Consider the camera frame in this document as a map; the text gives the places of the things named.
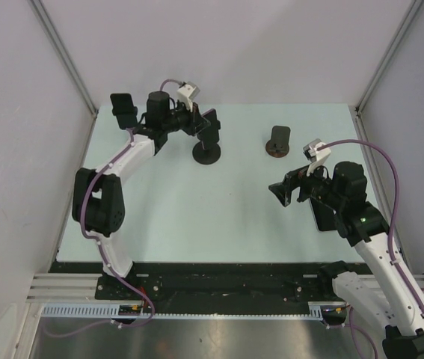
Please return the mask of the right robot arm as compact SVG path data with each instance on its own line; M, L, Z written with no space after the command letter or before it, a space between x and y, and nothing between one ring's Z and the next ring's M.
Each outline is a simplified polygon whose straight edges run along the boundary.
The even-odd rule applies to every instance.
M361 256L382 291L378 295L339 261L321 270L318 293L326 300L343 299L383 331L387 358L424 358L424 293L388 238L384 216L366 199L362 165L340 162L332 177L324 176L323 167L311 174L307 170L290 171L268 188L283 206L298 190L298 201L314 200L331 209L338 234Z

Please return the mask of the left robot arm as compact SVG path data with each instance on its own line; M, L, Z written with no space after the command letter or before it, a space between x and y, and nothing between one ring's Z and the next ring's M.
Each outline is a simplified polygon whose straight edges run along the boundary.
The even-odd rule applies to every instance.
M199 91L191 82L179 83L175 99L163 90L153 91L143 114L129 93L111 94L112 114L128 133L127 142L101 167L76 172L73 220L79 222L83 237L95 241L105 273L116 275L111 289L120 298L131 298L138 289L137 280L129 275L133 260L117 236L126 217L123 184L159 153L173 132L197 138L192 150L196 162L211 165L221 157L221 123L215 109L200 112L194 100Z

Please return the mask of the purple-edged phone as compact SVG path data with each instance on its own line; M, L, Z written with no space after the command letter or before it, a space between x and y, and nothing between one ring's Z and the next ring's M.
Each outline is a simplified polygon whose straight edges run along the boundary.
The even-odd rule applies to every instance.
M220 140L219 131L221 123L218 120L217 111L212 108L203 114L203 118L209 125L200 133L201 141L208 147L217 144Z

